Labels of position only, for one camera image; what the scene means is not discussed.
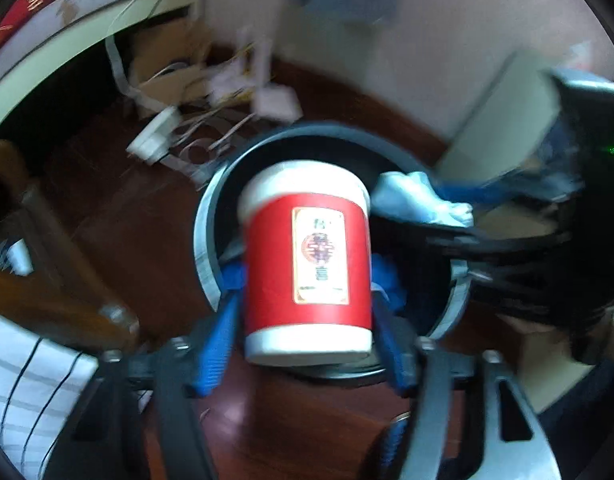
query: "blue gripper pad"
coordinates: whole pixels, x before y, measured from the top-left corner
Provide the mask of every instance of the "blue gripper pad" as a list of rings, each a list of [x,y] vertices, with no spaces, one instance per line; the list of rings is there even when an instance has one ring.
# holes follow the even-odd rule
[[[223,381],[241,322],[241,301],[240,292],[227,293],[207,328],[205,343],[199,350],[198,377],[194,383],[201,397],[207,397]]]
[[[393,462],[393,459],[396,458],[396,452],[398,451],[398,446],[401,444],[402,437],[405,434],[405,429],[407,428],[408,418],[401,418],[400,420],[396,420],[389,425],[389,428],[385,431],[385,435],[380,443],[380,478],[385,476],[387,469]]]
[[[372,282],[380,285],[389,298],[389,309],[400,312],[407,304],[407,290],[401,285],[396,265],[387,256],[372,254]]]
[[[379,292],[372,292],[372,317],[373,340],[389,386],[407,396],[418,383],[416,334],[407,320],[391,312]]]

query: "wooden floor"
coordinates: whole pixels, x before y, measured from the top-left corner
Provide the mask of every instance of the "wooden floor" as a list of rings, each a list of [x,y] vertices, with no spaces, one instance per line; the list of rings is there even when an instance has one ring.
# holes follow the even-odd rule
[[[297,89],[308,119],[362,126],[428,164],[445,148],[426,129],[343,85],[295,68],[276,67],[276,73],[277,82]],[[76,243],[136,311],[143,336],[162,340],[186,333],[209,313],[192,254],[199,194],[180,174],[127,158],[125,148],[140,128],[114,105],[55,150],[42,185]],[[448,344],[471,352],[496,340],[504,346],[500,332],[483,329],[489,319],[478,310],[468,313]],[[199,401],[199,413],[206,408],[203,426],[221,478],[333,480],[356,477],[372,441],[407,402],[384,384],[314,386],[249,366],[236,354],[222,386]],[[154,417],[148,410],[145,438],[153,478],[164,480]],[[456,397],[448,454],[456,452],[460,420]]]

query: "wooden chair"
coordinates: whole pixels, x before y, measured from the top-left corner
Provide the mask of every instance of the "wooden chair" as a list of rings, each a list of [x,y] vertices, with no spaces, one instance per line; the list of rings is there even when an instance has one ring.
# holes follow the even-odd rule
[[[79,351],[129,351],[138,321],[71,242],[16,147],[0,140],[0,236],[22,238],[34,272],[0,270],[0,315]]]

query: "black trash can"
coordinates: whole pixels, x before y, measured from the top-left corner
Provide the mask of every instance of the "black trash can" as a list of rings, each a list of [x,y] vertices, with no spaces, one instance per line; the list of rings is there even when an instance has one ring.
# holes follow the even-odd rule
[[[239,238],[236,215],[245,184],[265,168],[284,160],[308,159],[336,164],[356,174],[369,193],[386,171],[429,170],[396,145],[362,130],[336,123],[303,123],[256,137],[218,169],[198,207],[194,225],[194,257],[203,291],[217,308],[220,290],[219,258]],[[396,263],[407,290],[403,315],[420,335],[442,338],[460,319],[470,279],[466,262],[432,253],[412,253],[384,232],[370,217],[372,253]],[[301,376],[350,385],[382,381],[383,367],[372,352],[367,359],[345,365],[292,368]]]

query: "white plug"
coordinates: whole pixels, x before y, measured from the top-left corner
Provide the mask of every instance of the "white plug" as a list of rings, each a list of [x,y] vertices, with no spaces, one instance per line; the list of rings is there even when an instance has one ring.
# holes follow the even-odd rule
[[[143,159],[149,165],[158,162],[167,155],[171,146],[171,134],[181,122],[178,108],[168,106],[127,146],[127,153]]]

